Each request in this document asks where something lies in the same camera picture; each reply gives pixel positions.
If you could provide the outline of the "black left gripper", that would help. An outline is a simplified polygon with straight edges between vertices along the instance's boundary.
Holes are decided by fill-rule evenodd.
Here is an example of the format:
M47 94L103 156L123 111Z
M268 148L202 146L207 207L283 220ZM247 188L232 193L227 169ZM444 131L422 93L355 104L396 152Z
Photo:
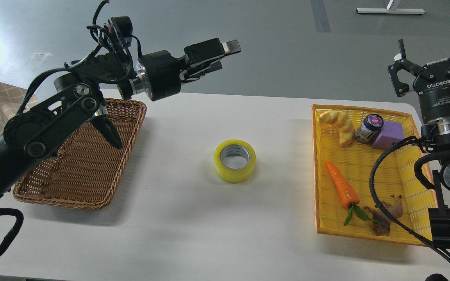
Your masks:
M141 65L148 76L148 97L159 101L178 94L183 85L200 80L222 69L221 59L241 52L237 39L221 43L195 43L184 48L184 55L176 58L167 50L141 57Z

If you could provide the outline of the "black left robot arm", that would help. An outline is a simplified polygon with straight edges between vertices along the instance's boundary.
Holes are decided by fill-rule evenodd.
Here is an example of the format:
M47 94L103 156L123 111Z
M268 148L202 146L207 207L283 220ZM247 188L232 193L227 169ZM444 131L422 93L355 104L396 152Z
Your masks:
M219 38L184 48L173 57L167 50L143 54L137 43L138 59L130 53L133 25L127 16L112 17L103 25L98 15L108 3L103 0L87 26L96 42L85 58L65 63L62 68L39 74L29 85L16 111L0 136L0 198L32 168L57 154L59 146L81 125L89 122L115 149L123 144L108 120L100 84L116 85L124 101L146 93L151 101L178 94L183 85L207 73L220 70L221 59L241 52L238 40ZM0 208L0 216L16 221L0 244L0 256L9 248L23 225L23 213Z

